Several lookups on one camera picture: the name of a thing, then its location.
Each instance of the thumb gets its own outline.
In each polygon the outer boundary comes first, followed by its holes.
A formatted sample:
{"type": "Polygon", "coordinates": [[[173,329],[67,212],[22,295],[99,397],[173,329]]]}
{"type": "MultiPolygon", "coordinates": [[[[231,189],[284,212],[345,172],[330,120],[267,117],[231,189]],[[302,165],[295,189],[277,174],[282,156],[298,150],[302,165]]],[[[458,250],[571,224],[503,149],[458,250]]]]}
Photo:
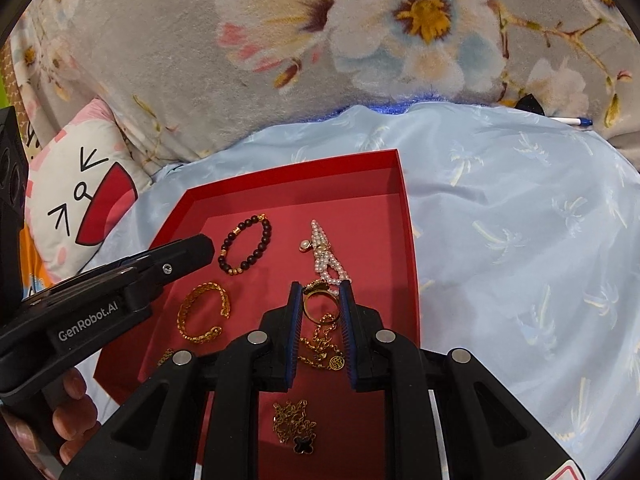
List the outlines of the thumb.
{"type": "Polygon", "coordinates": [[[31,428],[23,420],[20,420],[4,408],[0,408],[0,413],[20,447],[27,453],[39,452],[38,441],[31,428]]]}

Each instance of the white pen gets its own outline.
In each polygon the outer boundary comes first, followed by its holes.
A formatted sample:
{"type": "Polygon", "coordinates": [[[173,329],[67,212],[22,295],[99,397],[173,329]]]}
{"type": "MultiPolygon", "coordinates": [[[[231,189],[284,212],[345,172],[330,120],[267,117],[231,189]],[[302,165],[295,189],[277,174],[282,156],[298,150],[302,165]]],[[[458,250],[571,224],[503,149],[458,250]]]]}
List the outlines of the white pen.
{"type": "Polygon", "coordinates": [[[569,126],[582,126],[583,128],[593,126],[593,121],[584,117],[577,117],[575,119],[567,117],[549,117],[549,119],[553,119],[562,124],[568,124],[569,126]]]}

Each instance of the black clover pendant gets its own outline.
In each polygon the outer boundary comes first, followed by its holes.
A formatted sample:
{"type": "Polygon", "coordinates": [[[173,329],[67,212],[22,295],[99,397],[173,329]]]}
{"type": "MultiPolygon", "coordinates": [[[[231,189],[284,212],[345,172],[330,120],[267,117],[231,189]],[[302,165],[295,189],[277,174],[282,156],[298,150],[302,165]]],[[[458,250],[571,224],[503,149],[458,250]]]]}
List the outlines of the black clover pendant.
{"type": "Polygon", "coordinates": [[[310,436],[297,436],[293,439],[293,451],[298,454],[310,455],[314,452],[314,440],[310,436]]]}

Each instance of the dark bead bracelet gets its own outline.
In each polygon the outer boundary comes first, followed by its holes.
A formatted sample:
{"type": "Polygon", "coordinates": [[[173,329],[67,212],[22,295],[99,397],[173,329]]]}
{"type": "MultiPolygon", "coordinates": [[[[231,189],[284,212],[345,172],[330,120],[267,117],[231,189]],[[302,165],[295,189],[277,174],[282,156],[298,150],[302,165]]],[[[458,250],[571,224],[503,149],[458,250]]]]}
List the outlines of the dark bead bracelet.
{"type": "Polygon", "coordinates": [[[218,257],[218,264],[220,265],[220,269],[223,272],[226,272],[230,276],[236,276],[237,274],[242,274],[246,270],[249,269],[255,262],[258,261],[258,258],[262,256],[262,253],[267,250],[267,245],[271,242],[271,223],[267,220],[267,215],[264,213],[261,215],[253,215],[251,218],[248,218],[244,222],[240,222],[238,227],[236,227],[233,231],[231,231],[225,238],[225,241],[222,243],[220,247],[220,256],[218,257]],[[231,247],[231,244],[234,242],[236,237],[240,234],[241,231],[244,231],[248,227],[253,224],[257,224],[260,222],[262,224],[262,238],[260,239],[260,243],[258,244],[257,249],[247,256],[245,260],[240,263],[239,267],[233,268],[226,262],[226,253],[231,247]]]}

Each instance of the pink tongue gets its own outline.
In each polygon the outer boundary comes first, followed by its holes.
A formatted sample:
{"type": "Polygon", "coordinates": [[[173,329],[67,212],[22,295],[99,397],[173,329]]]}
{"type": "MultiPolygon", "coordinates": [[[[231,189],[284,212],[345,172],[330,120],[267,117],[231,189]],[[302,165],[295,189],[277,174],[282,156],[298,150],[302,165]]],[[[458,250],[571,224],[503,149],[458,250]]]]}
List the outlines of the pink tongue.
{"type": "Polygon", "coordinates": [[[107,215],[107,220],[104,223],[104,237],[111,232],[113,227],[120,221],[120,219],[124,216],[129,208],[136,201],[136,193],[133,189],[127,191],[122,197],[118,199],[118,201],[113,205],[110,209],[109,214],[107,215]]]}

